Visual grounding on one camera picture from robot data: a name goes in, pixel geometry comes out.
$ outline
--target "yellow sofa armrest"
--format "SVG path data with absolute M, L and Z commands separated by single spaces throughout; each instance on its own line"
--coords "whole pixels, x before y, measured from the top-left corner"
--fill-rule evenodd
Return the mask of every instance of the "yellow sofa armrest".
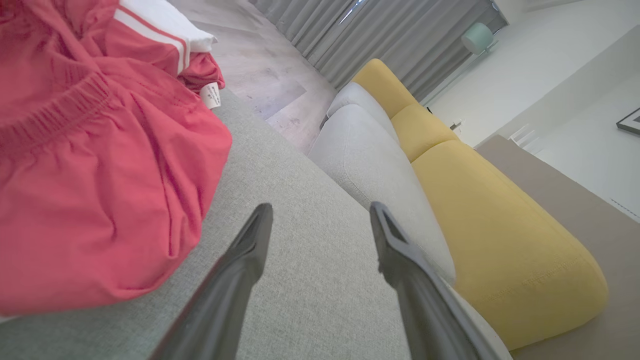
M 458 140 L 451 129 L 420 104 L 409 105 L 400 110 L 391 118 L 391 124 L 409 162 L 439 143 Z
M 387 112 L 389 118 L 394 117 L 408 105 L 418 104 L 409 90 L 379 59 L 370 60 L 358 71 L 352 81 L 367 90 Z
M 604 309 L 607 283 L 589 251 L 475 150 L 447 141 L 412 165 L 449 245 L 455 289 L 508 349 Z

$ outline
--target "white pillow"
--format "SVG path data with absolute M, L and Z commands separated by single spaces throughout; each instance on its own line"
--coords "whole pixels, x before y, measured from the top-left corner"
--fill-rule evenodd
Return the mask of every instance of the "white pillow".
M 440 276 L 454 283 L 449 247 L 409 159 L 369 113 L 354 104 L 338 109 L 308 156 L 367 210 L 372 201 L 387 205 Z
M 338 92 L 331 106 L 329 106 L 329 110 L 326 111 L 326 116 L 331 117 L 339 108 L 348 104 L 360 105 L 363 109 L 367 110 L 371 117 L 391 135 L 396 143 L 400 143 L 396 130 L 387 116 L 387 112 L 385 112 L 373 96 L 358 83 L 348 83 Z

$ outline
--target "red fabric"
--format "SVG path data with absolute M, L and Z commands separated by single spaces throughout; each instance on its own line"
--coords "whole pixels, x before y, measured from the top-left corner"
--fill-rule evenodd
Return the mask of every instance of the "red fabric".
M 114 20 L 116 1 L 2 4 L 0 315 L 156 289 L 227 160 L 230 133 L 183 85 L 224 86 L 220 69 L 194 54 L 178 80 L 178 51 Z

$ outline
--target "elastic waistband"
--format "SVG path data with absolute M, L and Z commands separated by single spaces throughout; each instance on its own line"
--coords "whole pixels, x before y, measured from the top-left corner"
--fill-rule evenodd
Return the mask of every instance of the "elastic waistband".
M 24 119 L 0 127 L 0 155 L 48 142 L 101 110 L 110 96 L 111 91 L 100 74 L 86 76 Z

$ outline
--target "picture frame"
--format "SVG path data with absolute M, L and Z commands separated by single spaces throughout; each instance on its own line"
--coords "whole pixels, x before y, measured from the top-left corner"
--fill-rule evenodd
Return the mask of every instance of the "picture frame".
M 640 135 L 640 108 L 616 123 L 618 129 Z

